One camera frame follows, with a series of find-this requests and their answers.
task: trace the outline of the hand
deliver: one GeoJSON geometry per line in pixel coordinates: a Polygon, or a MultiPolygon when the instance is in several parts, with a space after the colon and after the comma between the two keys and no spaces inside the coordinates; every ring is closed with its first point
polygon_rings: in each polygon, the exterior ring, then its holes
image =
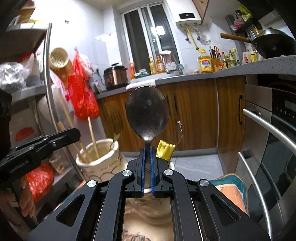
{"type": "MultiPolygon", "coordinates": [[[[22,215],[26,217],[29,214],[32,217],[35,213],[35,205],[29,183],[24,176],[20,179],[20,187],[22,188],[22,193],[19,205],[22,210],[22,215]]],[[[13,202],[15,201],[15,196],[9,190],[0,190],[0,200],[4,202],[13,202]]]]}

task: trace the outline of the water heater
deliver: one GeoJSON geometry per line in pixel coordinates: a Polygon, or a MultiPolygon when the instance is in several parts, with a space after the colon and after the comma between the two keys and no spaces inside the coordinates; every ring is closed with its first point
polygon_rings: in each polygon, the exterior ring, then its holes
{"type": "Polygon", "coordinates": [[[177,26],[201,24],[201,17],[192,0],[166,0],[177,26]]]}

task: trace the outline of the kitchen counter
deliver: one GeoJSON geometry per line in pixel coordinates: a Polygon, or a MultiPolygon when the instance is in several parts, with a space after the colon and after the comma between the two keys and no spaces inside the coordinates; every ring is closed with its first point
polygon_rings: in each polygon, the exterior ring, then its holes
{"type": "MultiPolygon", "coordinates": [[[[242,64],[229,69],[224,69],[214,73],[207,74],[189,74],[167,77],[156,80],[156,85],[177,83],[189,80],[213,79],[227,76],[238,76],[247,74],[283,74],[296,76],[296,56],[284,56],[264,59],[258,62],[242,64]]],[[[118,88],[96,95],[97,99],[126,92],[126,88],[118,88]]]]}

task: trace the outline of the oven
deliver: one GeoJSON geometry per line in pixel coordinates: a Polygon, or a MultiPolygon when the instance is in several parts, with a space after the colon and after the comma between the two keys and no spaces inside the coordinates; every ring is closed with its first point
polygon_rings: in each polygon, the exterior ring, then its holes
{"type": "Polygon", "coordinates": [[[285,240],[296,226],[296,94],[246,85],[243,113],[236,174],[248,189],[249,214],[273,240],[285,240]]]}

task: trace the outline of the wok handle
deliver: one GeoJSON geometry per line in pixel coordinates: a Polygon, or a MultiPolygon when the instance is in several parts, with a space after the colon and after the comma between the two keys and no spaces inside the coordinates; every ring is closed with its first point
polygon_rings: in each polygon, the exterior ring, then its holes
{"type": "Polygon", "coordinates": [[[232,39],[232,40],[237,40],[237,41],[243,41],[246,43],[250,43],[251,40],[245,37],[241,37],[241,36],[237,36],[237,35],[232,35],[232,34],[224,34],[224,33],[220,33],[220,37],[222,39],[232,39]]]}

